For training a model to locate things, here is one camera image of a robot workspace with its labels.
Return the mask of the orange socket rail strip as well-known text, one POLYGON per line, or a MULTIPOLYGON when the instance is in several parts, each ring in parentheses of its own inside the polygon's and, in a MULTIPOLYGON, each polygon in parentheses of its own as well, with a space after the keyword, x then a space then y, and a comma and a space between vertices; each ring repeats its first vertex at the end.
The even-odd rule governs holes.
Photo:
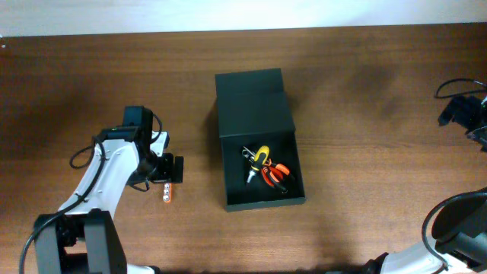
POLYGON ((170 203, 172 200, 172 184, 165 183, 163 189, 163 201, 165 203, 170 203))

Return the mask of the silver ring wrench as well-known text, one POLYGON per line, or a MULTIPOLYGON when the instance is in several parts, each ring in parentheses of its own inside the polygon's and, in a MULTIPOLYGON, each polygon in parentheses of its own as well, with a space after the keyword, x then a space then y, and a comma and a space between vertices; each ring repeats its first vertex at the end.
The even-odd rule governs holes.
POLYGON ((287 166, 272 161, 269 157, 269 146, 263 145, 257 152, 243 147, 241 154, 250 162, 246 184, 249 184, 259 174, 268 186, 279 190, 281 193, 288 192, 285 187, 285 181, 287 179, 293 179, 291 171, 287 166))

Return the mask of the yellow black screwdriver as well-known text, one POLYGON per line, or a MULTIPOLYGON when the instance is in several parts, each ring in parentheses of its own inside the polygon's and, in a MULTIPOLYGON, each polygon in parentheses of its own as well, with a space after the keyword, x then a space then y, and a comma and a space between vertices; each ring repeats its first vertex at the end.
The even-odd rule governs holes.
POLYGON ((263 165, 267 162, 270 148, 266 145, 263 145, 259 148, 259 150, 253 153, 250 149, 244 148, 249 156, 253 156, 253 163, 250 166, 249 175, 247 178, 247 183, 253 179, 254 176, 262 169, 263 165))

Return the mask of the red diagonal cutting pliers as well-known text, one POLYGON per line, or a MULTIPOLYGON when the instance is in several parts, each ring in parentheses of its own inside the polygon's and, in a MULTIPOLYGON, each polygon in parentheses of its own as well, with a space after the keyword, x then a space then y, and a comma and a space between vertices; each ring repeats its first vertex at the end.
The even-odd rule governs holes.
POLYGON ((281 187, 285 177, 289 175, 289 169, 283 164, 264 165, 261 169, 264 181, 271 187, 281 187))

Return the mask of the dark green box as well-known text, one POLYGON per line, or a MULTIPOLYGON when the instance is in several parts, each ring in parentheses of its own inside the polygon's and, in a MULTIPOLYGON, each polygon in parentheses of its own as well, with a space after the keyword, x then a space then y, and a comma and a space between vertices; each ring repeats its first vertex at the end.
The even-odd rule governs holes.
POLYGON ((215 85, 226 211, 304 203, 296 127, 281 70, 217 74, 215 85), (242 151, 248 148, 257 152, 263 145, 269 147, 274 165, 283 164, 290 170, 282 190, 271 187, 260 174, 248 177, 250 160, 242 151))

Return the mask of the orange black long-nose pliers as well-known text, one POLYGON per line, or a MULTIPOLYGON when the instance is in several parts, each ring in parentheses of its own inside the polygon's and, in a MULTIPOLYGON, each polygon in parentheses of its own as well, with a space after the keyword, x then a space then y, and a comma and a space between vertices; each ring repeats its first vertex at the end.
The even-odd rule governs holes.
POLYGON ((295 177, 289 168, 283 164, 269 162, 265 164, 260 171, 262 178, 268 186, 286 194, 288 192, 287 185, 295 182, 295 177))

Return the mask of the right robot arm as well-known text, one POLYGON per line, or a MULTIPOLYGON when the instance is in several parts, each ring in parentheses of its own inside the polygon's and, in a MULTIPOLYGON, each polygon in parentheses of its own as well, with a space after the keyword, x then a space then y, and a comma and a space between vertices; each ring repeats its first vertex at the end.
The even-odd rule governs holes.
MULTIPOLYGON (((438 124, 457 123, 486 151, 486 100, 456 96, 438 124)), ((399 253, 369 260, 362 273, 468 273, 486 271, 486 188, 436 205, 422 224, 422 241, 399 253)))

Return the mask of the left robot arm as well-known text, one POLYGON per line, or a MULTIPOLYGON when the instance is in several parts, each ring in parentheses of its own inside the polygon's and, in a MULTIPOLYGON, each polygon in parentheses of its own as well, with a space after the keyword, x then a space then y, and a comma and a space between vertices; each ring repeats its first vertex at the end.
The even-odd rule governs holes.
POLYGON ((27 251, 35 246, 40 273, 158 273, 156 266, 128 263, 114 225, 123 191, 147 192, 162 184, 163 201, 183 180, 184 159, 165 152, 167 132, 154 130, 160 119, 148 108, 129 106, 123 122, 93 136, 90 157, 73 194, 52 214, 39 215, 19 260, 25 271, 27 251))

